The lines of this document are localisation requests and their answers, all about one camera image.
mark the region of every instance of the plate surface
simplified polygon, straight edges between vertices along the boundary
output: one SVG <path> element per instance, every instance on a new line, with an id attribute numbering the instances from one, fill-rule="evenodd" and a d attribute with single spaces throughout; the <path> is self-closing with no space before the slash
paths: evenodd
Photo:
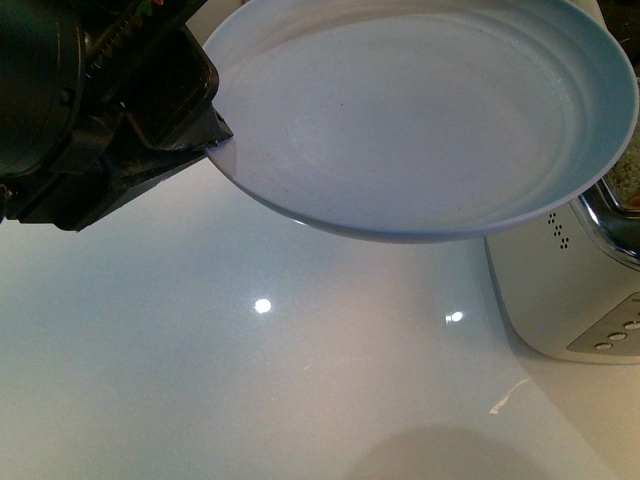
<path id="1" fill-rule="evenodd" d="M 629 141 L 635 75 L 558 0 L 252 0 L 205 45 L 235 136 L 213 163 L 348 236 L 494 233 L 582 193 Z"/>

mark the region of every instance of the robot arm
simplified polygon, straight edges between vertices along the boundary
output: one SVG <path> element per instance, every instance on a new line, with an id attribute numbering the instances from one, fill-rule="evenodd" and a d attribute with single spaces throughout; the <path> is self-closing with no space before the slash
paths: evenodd
<path id="1" fill-rule="evenodd" d="M 81 230 L 232 136 L 204 2 L 0 3 L 0 215 Z"/>

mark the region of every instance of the white countertop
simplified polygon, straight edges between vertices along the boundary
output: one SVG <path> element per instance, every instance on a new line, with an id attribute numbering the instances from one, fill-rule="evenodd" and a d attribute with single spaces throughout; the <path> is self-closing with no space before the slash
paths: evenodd
<path id="1" fill-rule="evenodd" d="M 3 479 L 638 478 L 640 367 L 525 346 L 481 239 L 332 236 L 203 161 L 0 242 Z"/>

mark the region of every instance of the chrome trim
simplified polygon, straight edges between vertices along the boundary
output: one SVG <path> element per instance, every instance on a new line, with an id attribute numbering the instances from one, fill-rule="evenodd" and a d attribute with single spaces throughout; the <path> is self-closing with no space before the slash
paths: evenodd
<path id="1" fill-rule="evenodd" d="M 640 213 L 620 209 L 603 180 L 570 205 L 586 234 L 604 253 L 640 271 Z"/>

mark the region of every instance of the toaster vent hole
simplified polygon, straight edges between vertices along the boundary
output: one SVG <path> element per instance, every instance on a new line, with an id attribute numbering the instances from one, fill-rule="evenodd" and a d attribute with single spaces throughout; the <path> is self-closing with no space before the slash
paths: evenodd
<path id="1" fill-rule="evenodd" d="M 569 248 L 569 237 L 564 235 L 564 232 L 562 231 L 562 224 L 559 222 L 557 217 L 557 213 L 550 213 L 549 218 L 547 219 L 547 224 L 553 228 L 553 236 L 560 240 L 560 250 L 566 250 Z"/>

